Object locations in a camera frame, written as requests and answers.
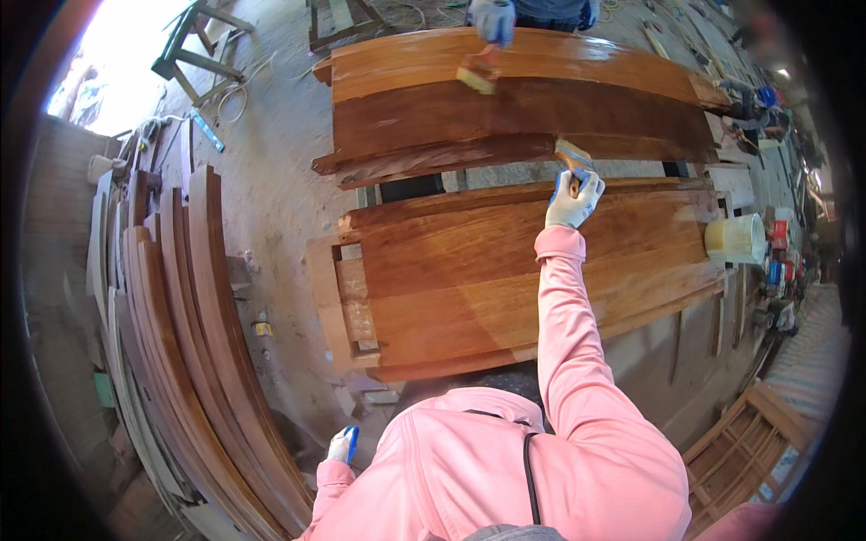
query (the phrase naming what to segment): brush bristles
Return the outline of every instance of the brush bristles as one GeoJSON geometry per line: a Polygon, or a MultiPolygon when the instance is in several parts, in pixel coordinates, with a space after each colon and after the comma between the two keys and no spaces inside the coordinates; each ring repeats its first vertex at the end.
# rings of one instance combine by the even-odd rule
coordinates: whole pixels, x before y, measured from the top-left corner
{"type": "Polygon", "coordinates": [[[493,82],[487,81],[479,74],[473,72],[468,68],[464,68],[463,66],[460,66],[457,69],[457,80],[462,81],[463,84],[465,84],[469,88],[472,88],[477,93],[487,96],[493,95],[494,90],[496,89],[496,85],[493,82]]]}

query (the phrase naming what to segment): black cord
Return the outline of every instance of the black cord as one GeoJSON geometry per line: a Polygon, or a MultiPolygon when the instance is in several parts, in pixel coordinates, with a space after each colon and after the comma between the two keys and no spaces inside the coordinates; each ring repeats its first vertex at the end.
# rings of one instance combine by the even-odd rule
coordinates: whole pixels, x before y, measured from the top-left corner
{"type": "Polygon", "coordinates": [[[529,487],[529,505],[533,509],[533,524],[541,525],[541,512],[539,510],[538,496],[535,494],[535,479],[533,479],[533,468],[529,465],[529,440],[538,432],[530,432],[523,438],[523,469],[527,472],[527,486],[529,487]]]}

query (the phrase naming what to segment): pink jacket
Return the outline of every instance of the pink jacket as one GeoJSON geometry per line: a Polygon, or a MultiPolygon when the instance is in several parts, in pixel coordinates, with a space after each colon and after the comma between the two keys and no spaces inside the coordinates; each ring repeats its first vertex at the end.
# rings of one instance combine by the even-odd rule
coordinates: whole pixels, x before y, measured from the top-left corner
{"type": "Polygon", "coordinates": [[[581,271],[583,236],[546,228],[535,251],[539,384],[556,435],[544,434],[537,405],[506,391],[454,389],[422,401],[391,421],[357,479],[336,460],[319,465],[303,539],[464,539],[487,525],[530,525],[529,431],[539,432],[529,456],[541,524],[567,539],[682,538],[692,516],[685,466],[604,363],[581,271]]]}

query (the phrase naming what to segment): wooden lattice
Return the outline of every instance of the wooden lattice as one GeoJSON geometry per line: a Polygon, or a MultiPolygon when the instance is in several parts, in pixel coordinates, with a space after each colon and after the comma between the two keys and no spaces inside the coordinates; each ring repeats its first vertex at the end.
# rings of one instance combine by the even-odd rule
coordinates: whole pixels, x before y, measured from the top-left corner
{"type": "Polygon", "coordinates": [[[798,470],[810,441],[803,418],[768,385],[758,382],[747,389],[682,456],[692,508],[685,538],[697,537],[753,495],[763,502],[777,501],[798,470]],[[797,451],[797,462],[778,480],[772,470],[788,448],[797,451]]]}

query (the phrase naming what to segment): gloved hand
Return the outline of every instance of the gloved hand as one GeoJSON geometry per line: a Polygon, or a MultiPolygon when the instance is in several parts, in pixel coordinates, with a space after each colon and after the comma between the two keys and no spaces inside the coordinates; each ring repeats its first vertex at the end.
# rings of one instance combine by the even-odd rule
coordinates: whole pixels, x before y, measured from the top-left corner
{"type": "Polygon", "coordinates": [[[357,426],[340,430],[331,438],[331,445],[327,449],[327,458],[348,464],[355,455],[355,447],[358,445],[358,431],[357,426]]]}
{"type": "Polygon", "coordinates": [[[511,0],[472,0],[466,22],[478,30],[478,37],[505,48],[514,41],[514,4],[511,0]]]}
{"type": "Polygon", "coordinates": [[[583,32],[595,26],[599,13],[601,13],[601,0],[586,0],[584,7],[580,9],[578,30],[583,32]]]}
{"type": "Polygon", "coordinates": [[[544,225],[564,225],[567,228],[577,229],[581,223],[592,214],[598,204],[598,199],[604,193],[604,180],[596,173],[590,173],[582,169],[573,174],[569,170],[559,172],[556,179],[556,190],[547,205],[544,225]],[[580,180],[577,186],[572,186],[572,180],[580,180]]]}

